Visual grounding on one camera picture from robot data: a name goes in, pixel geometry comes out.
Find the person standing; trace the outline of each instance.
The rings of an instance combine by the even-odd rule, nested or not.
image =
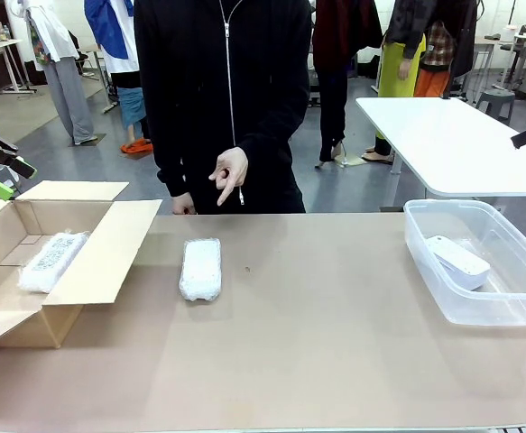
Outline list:
[[[383,41],[379,97],[413,97],[420,56],[426,46],[424,32],[435,4],[436,0],[395,1]],[[392,164],[391,145],[377,132],[375,146],[367,149],[362,158]]]
[[[430,22],[429,49],[420,62],[415,97],[440,97],[451,77],[461,77],[473,68],[476,0],[439,2]]]
[[[345,138],[347,70],[365,47],[378,48],[383,32],[374,0],[317,0],[313,61],[320,92],[321,151],[316,168],[340,155]]]
[[[159,179],[174,214],[305,211],[289,139],[309,102],[309,0],[137,0]]]
[[[84,12],[120,100],[123,125],[128,134],[128,143],[120,150],[124,153],[151,152],[134,40],[134,0],[85,0]],[[143,133],[138,140],[135,136],[137,125]]]
[[[75,145],[96,140],[84,88],[76,68],[79,58],[69,31],[50,0],[17,0],[12,13],[28,26],[37,70],[43,70],[52,102]]]

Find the blue jacket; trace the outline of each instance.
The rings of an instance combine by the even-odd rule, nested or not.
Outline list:
[[[133,16],[133,2],[125,0],[129,16]],[[128,59],[125,38],[110,0],[84,0],[84,13],[94,38],[108,54],[116,59]]]

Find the orange slippers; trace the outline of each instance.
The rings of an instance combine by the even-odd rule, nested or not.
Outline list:
[[[139,138],[130,145],[123,144],[122,146],[120,146],[120,151],[122,153],[152,152],[152,150],[152,143],[146,142],[144,138]]]

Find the cardboard box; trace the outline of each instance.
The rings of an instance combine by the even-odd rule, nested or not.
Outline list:
[[[84,305],[114,303],[161,204],[113,202],[126,185],[44,181],[0,200],[0,346],[60,347]],[[21,290],[21,267],[66,231],[90,237],[52,292]]]

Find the white cloth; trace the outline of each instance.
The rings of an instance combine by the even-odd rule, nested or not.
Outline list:
[[[111,74],[136,72],[140,68],[138,66],[136,41],[134,40],[134,18],[128,16],[124,0],[110,0],[110,4],[115,11],[116,19],[118,20],[118,24],[120,24],[120,30],[122,30],[122,36],[125,39],[128,59],[117,59],[116,57],[112,57],[103,47],[102,54],[104,55],[106,70]]]
[[[27,19],[26,12],[30,12],[32,21],[36,26],[36,32],[40,35],[44,48],[53,61],[60,61],[63,57],[79,58],[68,29],[64,27],[54,13],[54,6],[50,0],[23,0],[22,6],[17,6],[18,10],[15,10],[16,6],[12,6],[13,13],[24,19]],[[34,60],[34,63],[36,69],[42,70],[38,62]]]

